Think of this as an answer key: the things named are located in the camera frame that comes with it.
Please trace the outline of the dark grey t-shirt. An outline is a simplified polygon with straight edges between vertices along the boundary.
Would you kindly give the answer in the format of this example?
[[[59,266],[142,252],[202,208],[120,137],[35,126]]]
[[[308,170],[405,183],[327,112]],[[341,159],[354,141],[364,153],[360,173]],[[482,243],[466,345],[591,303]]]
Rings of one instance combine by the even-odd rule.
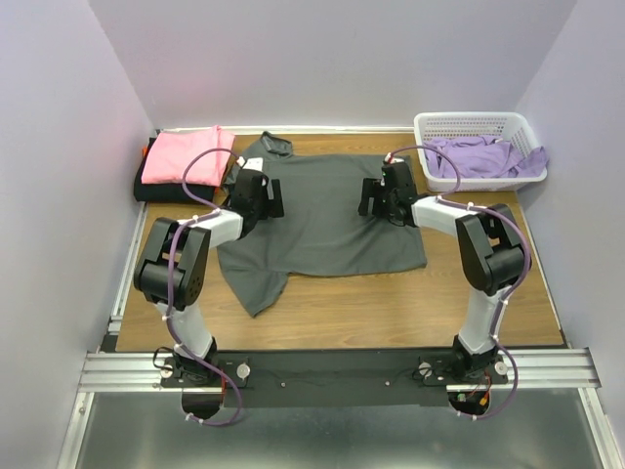
[[[426,266],[417,229],[357,213],[363,180],[382,175],[381,156],[300,156],[269,132],[243,156],[262,159],[264,172],[279,181],[285,212],[218,248],[221,273],[250,317],[278,300],[292,274],[348,277]]]

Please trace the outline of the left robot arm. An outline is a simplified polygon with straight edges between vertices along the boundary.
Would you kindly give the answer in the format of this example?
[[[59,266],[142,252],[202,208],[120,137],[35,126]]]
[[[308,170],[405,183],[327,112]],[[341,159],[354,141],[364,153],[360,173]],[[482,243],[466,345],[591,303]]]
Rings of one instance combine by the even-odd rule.
[[[219,377],[216,339],[198,304],[209,253],[244,238],[258,222],[283,216],[280,181],[242,169],[223,205],[188,219],[154,221],[133,284],[160,312],[174,340],[172,358],[160,366],[163,378],[204,386]]]

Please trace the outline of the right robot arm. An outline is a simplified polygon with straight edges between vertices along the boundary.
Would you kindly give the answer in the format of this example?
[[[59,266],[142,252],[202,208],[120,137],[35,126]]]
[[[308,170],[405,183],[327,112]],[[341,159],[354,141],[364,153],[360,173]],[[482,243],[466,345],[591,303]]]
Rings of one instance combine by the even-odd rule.
[[[436,230],[458,242],[462,271],[471,286],[465,322],[448,352],[422,359],[423,380],[469,383],[494,366],[508,300],[531,267],[527,241],[510,208],[419,194],[408,165],[400,161],[384,164],[380,179],[362,181],[357,212],[399,226]]]

